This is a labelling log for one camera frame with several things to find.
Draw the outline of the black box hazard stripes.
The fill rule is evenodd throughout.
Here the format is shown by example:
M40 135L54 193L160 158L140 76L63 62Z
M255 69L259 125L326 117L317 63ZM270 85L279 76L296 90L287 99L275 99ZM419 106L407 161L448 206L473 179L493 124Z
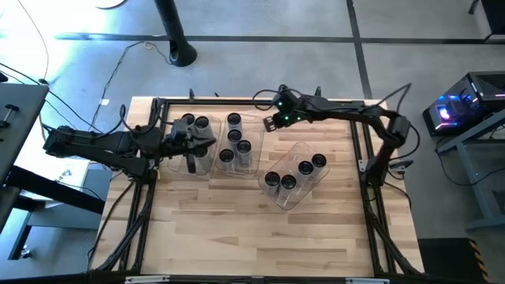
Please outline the black box hazard stripes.
M491 282L477 243L470 238L418 239L422 263L430 276Z

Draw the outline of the black cabinet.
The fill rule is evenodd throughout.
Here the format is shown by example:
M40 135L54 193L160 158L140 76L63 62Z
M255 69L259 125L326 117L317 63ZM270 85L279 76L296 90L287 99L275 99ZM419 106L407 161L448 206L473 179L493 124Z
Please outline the black cabinet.
M505 43L505 0L472 0L468 14L476 18L485 43Z

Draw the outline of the table with blue-grey legs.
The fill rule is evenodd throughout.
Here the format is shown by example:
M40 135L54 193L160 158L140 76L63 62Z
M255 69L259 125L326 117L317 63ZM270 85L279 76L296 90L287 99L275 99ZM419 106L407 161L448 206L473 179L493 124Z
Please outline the table with blue-grey legs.
M501 110L457 136L444 136L436 144L439 160L456 152L466 181L454 184L472 189L481 212L466 225L467 231L505 226L505 110Z

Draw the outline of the black pole stand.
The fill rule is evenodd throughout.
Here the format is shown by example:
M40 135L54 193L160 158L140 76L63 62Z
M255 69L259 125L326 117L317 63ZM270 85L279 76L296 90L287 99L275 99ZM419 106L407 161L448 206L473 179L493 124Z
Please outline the black pole stand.
M174 0L154 0L170 44L170 62L185 67L196 61L197 51L185 37Z

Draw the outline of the white can peach band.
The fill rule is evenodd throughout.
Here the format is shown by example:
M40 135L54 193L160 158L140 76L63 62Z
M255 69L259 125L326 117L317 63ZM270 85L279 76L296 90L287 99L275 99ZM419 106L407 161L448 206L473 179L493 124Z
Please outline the white can peach band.
M219 163L222 167L222 170L228 172L235 171L235 155L234 152L228 148L221 150L219 153Z

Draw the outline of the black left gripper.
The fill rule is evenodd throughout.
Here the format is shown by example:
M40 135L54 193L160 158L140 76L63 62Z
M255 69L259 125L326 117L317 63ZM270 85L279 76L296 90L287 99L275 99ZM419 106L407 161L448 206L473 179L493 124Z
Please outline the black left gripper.
M185 121L176 119L172 122L170 132L163 138L163 156L173 157L186 155L186 166L189 174L196 173L195 155L201 148L209 148L216 143L213 136L198 136L190 133Z

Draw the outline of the white Celsius soda can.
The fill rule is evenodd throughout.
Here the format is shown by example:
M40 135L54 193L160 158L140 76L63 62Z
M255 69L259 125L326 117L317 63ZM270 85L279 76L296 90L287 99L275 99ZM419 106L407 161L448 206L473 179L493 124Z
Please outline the white Celsius soda can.
M242 131L242 119L240 114L235 112L230 113L226 117L226 123L230 131L231 130L238 130L240 132Z
M284 175L280 181L279 198L286 200L296 186L297 180L295 176L291 174Z

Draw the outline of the white can blue band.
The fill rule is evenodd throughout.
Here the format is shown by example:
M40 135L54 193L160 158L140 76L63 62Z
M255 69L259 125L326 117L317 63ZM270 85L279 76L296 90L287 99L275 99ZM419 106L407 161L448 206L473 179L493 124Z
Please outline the white can blue band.
M269 196L277 196L279 194L279 185L281 177L274 171L267 172L264 176L264 190Z
M196 150L195 156L198 163L198 174L207 174L212 163L210 151L207 148L199 148Z
M211 123L208 117L199 116L194 121L194 129L199 136L213 136Z

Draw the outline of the grey metal desk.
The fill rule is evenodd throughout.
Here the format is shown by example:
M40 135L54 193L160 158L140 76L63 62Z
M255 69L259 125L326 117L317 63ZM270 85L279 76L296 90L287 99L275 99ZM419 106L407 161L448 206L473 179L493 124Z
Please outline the grey metal desk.
M48 197L68 207L95 214L102 213L105 206L100 198L39 176L15 164L38 119L48 91L46 86L0 83L0 107L13 104L20 108L11 114L9 128L0 129L0 233L14 208L28 213L10 251L9 260L21 258L33 227L30 223L32 212L46 210L45 201L22 196L21 191Z

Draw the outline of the black computer case RGB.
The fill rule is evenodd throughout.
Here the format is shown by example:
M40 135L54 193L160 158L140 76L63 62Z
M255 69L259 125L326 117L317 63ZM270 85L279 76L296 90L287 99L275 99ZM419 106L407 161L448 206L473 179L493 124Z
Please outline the black computer case RGB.
M469 72L423 111L430 136L458 135L505 109L505 71Z

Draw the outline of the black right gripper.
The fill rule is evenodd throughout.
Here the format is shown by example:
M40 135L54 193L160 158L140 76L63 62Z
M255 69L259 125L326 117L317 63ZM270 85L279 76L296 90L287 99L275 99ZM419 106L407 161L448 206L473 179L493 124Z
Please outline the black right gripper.
M302 121L305 118L302 103L302 98L277 98L274 101L274 106L277 107L278 112L274 116L263 119L265 131L271 133L278 127L289 127L294 123Z

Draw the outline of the white box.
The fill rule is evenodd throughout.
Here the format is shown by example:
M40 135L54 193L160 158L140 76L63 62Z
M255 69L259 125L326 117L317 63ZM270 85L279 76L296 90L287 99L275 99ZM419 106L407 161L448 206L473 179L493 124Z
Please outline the white box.
M80 187L86 178L89 160L72 158L55 158L44 156L32 160L20 161L18 166L25 168L39 176L67 185L83 192Z

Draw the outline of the clear plastic bin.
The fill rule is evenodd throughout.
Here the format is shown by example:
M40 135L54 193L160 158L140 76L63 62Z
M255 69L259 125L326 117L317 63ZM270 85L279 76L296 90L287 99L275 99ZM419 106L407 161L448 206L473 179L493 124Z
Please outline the clear plastic bin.
M217 169L224 171L228 174L252 175L257 172L259 167L262 145L264 142L264 127L259 117L252 116L249 114L240 114L240 115L242 119L242 131L241 131L242 139L248 140L252 145L251 163L249 166L242 166L238 161L237 148L235 149L230 148L226 138L229 129L225 119L223 133L221 135L221 141L217 151L217 157L215 158L215 166ZM222 170L222 167L219 163L219 153L221 152L221 150L225 148L228 148L234 152L235 155L234 172L228 172Z
M214 117L214 116L205 116L205 117L208 117L208 119L210 120L211 129L212 129L212 132L213 132L213 137L216 139L216 143L213 144L212 146L210 146L209 148L207 148L210 151L210 154L211 154L211 158L212 158L211 168L212 168L212 164L214 162L215 155L216 155L217 148L218 148L219 136L221 134L221 121L218 118ZM188 126L188 129L189 129L190 133L192 134L192 136L196 140L196 138L199 135L196 134L196 131L194 129L194 124L191 125L191 126ZM168 168L170 170L172 170L174 172L177 172L177 173L180 173L180 174L188 174L188 175L193 175L193 176L202 176L202 177L209 178L209 175L211 173L211 169L210 169L210 171L207 174L205 174L205 175L198 174L198 163L196 161L196 173L189 174L187 166L186 166L186 156L185 155L171 158L169 160L167 166L168 166Z
M309 147L306 143L298 142L296 143L276 164L274 164L270 169L268 169L264 174L260 175L258 178L258 183L263 191L264 195L280 210L282 211L290 211L297 204L301 202L303 198L305 198L318 184L323 180L323 178L329 173L329 160L328 157L323 154L327 158L327 165L318 175L311 175L310 179L308 179L303 185L299 185L294 188L291 194L288 196L286 200L282 200L279 198L279 194L277 196L269 196L264 190L264 176L267 172L274 171L280 175L282 178L286 174L291 174L296 177L297 180L297 165L301 161L310 161L315 154L319 152L314 151L311 147Z

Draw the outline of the white can yellow band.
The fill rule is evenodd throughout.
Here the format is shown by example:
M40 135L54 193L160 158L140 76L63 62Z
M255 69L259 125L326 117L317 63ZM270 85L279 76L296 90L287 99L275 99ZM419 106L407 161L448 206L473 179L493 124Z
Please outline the white can yellow band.
M310 161L301 161L297 165L297 183L303 185L308 179L310 179L314 166Z
M249 166L251 163L252 145L248 140L240 140L237 144L238 161L242 166Z
M227 141L231 149L235 149L238 143L242 140L241 131L238 129L232 129L227 133Z

